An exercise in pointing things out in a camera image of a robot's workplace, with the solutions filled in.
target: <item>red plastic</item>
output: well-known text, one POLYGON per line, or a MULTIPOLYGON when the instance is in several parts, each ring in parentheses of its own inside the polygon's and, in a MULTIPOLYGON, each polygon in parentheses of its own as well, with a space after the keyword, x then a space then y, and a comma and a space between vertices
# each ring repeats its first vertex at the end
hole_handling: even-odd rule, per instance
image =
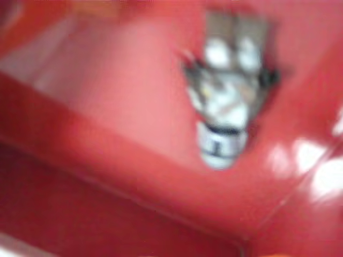
MULTIPOLYGON (((294 215, 309 211, 322 223, 326 215, 311 212, 312 202, 301 194, 290 195, 302 187, 312 190, 318 166, 342 144, 343 137, 334 133, 343 107, 342 12, 343 4, 335 1, 154 1, 132 7, 117 25, 55 16, 60 23, 45 35, 37 37, 37 29, 35 41, 13 52, 0 49, 0 70, 7 74, 0 83, 0 136, 172 218, 229 240, 253 238, 256 254, 312 257, 307 249, 326 248, 316 237, 320 226, 317 231, 311 229, 314 223, 304 223, 311 234, 304 250, 285 243, 292 231, 304 238, 293 230, 305 222, 297 223, 293 208, 300 209, 294 215), (225 172, 208 169, 198 156, 196 116, 177 55, 183 48, 200 52, 207 6, 275 21, 271 49, 284 71, 251 127, 248 149, 225 172), (280 243, 266 246, 258 238, 269 233, 264 229, 274 218, 294 223, 280 243)), ((8 40, 6 46, 13 48, 8 40)), ((332 204, 327 213, 338 215, 339 202, 332 204)), ((323 238, 335 237, 331 232, 323 238)), ((276 228, 273 235, 283 233, 276 228)))
POLYGON ((252 239, 252 255, 343 254, 343 148, 311 172, 252 239))
MULTIPOLYGON (((0 231, 50 253, 63 257, 240 256, 236 246, 3 145, 0 165, 0 231)), ((33 257, 29 252, 25 256, 33 257)))

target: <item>red surface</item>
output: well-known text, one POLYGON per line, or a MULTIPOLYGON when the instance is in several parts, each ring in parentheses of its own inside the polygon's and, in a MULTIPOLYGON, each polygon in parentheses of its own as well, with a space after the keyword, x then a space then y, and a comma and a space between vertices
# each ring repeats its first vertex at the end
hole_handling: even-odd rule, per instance
MULTIPOLYGON (((4 0, 1 4, 15 2, 4 0)), ((21 17, 12 29, 2 35, 0 56, 28 42, 66 12, 66 1, 21 1, 24 3, 21 17)))
POLYGON ((253 237, 252 257, 343 255, 343 147, 320 164, 253 237))
POLYGON ((239 257, 239 249, 0 145, 0 231, 59 256, 239 257))
POLYGON ((287 72, 232 169, 199 159, 178 66, 177 50, 201 48, 201 1, 141 4, 119 25, 68 17, 4 55, 0 70, 21 83, 2 76, 1 136, 140 204, 249 239, 339 144, 343 99, 343 4, 249 3, 227 5, 277 23, 287 72))

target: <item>toy figure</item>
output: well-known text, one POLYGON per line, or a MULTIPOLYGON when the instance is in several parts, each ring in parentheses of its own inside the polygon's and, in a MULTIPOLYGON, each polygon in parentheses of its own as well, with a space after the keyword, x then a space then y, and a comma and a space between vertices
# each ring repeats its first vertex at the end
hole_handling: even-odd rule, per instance
POLYGON ((211 168, 225 169, 244 149, 249 121, 278 76, 263 68, 264 20, 216 12, 206 18, 204 63, 193 59, 184 72, 191 103, 203 118, 197 125, 200 155, 211 168))

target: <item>small toy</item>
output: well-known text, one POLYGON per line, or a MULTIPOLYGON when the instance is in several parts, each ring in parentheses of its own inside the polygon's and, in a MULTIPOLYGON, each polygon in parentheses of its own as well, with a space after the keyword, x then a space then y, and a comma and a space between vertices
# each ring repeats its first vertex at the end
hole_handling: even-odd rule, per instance
POLYGON ((209 12, 204 62, 184 67, 198 122, 202 159, 211 168, 230 167, 247 143, 246 128, 278 73, 263 67, 267 23, 252 17, 209 12))

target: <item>red floor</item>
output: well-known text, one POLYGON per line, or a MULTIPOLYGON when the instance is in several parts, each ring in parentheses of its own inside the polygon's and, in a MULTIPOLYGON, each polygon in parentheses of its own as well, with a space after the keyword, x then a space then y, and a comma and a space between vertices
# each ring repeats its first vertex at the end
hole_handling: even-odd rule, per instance
POLYGON ((0 232, 50 253, 65 257, 240 256, 239 248, 230 243, 4 145, 0 145, 0 167, 0 232))

